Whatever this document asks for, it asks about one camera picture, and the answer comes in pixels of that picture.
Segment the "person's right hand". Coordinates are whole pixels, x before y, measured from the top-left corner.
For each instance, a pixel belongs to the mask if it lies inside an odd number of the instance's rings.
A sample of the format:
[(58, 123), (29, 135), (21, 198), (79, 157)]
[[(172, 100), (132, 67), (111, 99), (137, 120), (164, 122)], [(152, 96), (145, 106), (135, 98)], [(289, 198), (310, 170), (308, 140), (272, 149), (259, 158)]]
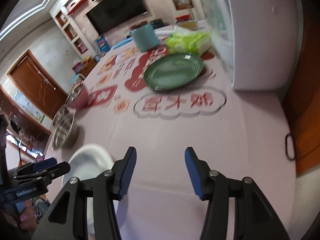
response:
[(25, 208), (20, 214), (20, 228), (34, 232), (45, 213), (50, 207), (50, 202), (42, 197), (35, 197), (24, 202)]

